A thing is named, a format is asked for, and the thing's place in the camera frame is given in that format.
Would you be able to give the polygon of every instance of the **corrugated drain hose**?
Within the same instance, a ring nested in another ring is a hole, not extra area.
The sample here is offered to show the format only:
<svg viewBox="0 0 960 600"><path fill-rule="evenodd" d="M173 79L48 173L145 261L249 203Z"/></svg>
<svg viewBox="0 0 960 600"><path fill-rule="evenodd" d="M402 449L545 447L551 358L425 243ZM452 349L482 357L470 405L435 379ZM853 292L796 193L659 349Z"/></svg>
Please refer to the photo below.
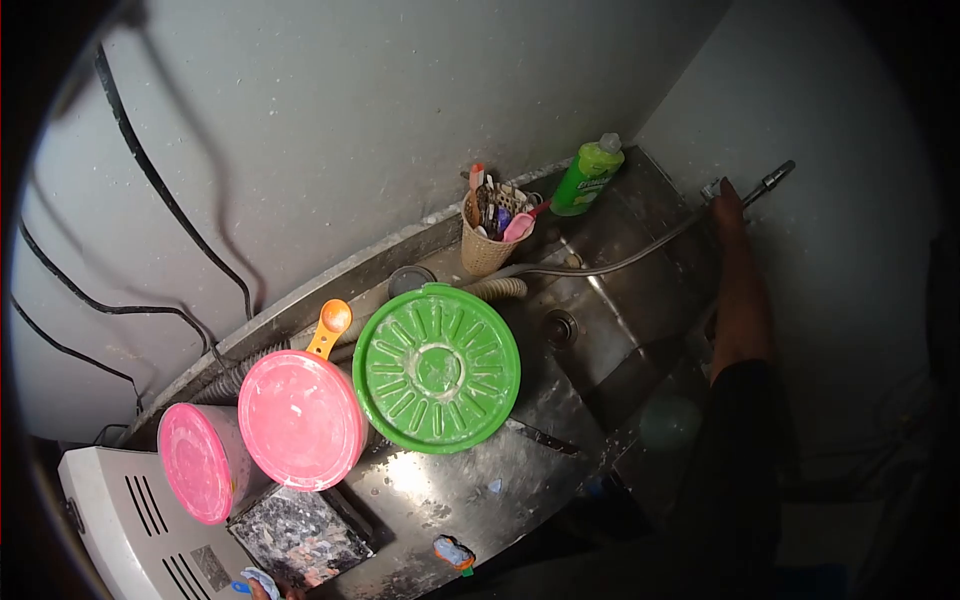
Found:
<svg viewBox="0 0 960 600"><path fill-rule="evenodd" d="M486 302L501 298L523 298L527 295L526 282L517 277L477 281L462 289Z"/></svg>
<svg viewBox="0 0 960 600"><path fill-rule="evenodd" d="M477 281L462 288L480 300L489 302L501 298L523 298L527 294L527 284L516 277L506 277L503 279L491 279L487 281ZM373 314L364 315L353 320L347 331L337 340L335 347L352 344L360 338L360 332L370 321ZM242 361L230 367L226 373L221 374L209 385L203 388L199 394L193 396L190 400L194 404L216 404L223 401L230 401L240 395L240 386L243 384L243 378L247 376L250 369L256 361L260 360L271 352L293 348L296 350L306 349L313 339L314 332L310 329L298 333L290 340L274 344L268 348L259 350Z"/></svg>
<svg viewBox="0 0 960 600"><path fill-rule="evenodd" d="M243 385L243 378L247 376L256 361L260 360L271 352L290 349L290 342L284 341L279 344L266 347L254 352L247 358L233 365L227 372L221 373L210 382L200 393L190 399L193 404L216 404L224 400L235 400L240 395L240 386Z"/></svg>

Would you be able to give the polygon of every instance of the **green lid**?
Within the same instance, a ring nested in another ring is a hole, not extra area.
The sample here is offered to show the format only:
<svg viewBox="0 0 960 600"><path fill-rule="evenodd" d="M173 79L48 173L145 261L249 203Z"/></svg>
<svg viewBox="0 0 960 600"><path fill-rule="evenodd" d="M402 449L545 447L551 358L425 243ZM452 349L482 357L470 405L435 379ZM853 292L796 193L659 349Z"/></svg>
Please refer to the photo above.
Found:
<svg viewBox="0 0 960 600"><path fill-rule="evenodd" d="M353 354L367 418L392 442L430 454L486 440L514 408L520 355L489 304L427 283L373 314Z"/></svg>

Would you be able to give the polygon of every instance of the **pink container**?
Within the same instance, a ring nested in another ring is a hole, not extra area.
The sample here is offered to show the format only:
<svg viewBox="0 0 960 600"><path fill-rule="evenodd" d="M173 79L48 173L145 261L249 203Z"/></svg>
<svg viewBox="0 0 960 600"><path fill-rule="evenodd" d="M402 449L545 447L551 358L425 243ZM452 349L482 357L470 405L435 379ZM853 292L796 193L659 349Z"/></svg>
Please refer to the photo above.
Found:
<svg viewBox="0 0 960 600"><path fill-rule="evenodd" d="M310 352L261 358L244 378L237 409L253 460L300 492L335 486L367 445L370 426L349 375Z"/></svg>
<svg viewBox="0 0 960 600"><path fill-rule="evenodd" d="M156 445L177 500L207 525L227 520L262 477L231 406L174 404L163 413Z"/></svg>

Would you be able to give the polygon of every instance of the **measuring scoop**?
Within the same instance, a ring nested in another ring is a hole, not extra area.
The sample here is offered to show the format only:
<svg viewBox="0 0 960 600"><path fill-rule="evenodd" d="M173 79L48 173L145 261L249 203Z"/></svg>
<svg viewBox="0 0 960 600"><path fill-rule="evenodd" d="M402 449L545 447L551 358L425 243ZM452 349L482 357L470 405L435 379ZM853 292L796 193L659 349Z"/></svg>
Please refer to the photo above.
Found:
<svg viewBox="0 0 960 600"><path fill-rule="evenodd" d="M340 339L344 331L353 323L353 311L343 300L327 300L320 309L320 320L317 321L317 332L310 340L306 351L317 354L324 360L329 358L333 344Z"/></svg>

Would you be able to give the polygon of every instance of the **sink drain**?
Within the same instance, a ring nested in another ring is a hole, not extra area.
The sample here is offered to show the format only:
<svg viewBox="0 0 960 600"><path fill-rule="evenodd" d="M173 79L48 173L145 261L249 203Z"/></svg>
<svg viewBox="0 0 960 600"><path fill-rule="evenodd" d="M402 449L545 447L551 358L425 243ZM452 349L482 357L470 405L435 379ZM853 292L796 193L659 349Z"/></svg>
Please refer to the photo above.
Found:
<svg viewBox="0 0 960 600"><path fill-rule="evenodd" d="M577 341L577 322L573 315L565 310L551 310L543 317L540 324L540 333L547 344L557 350L570 348Z"/></svg>

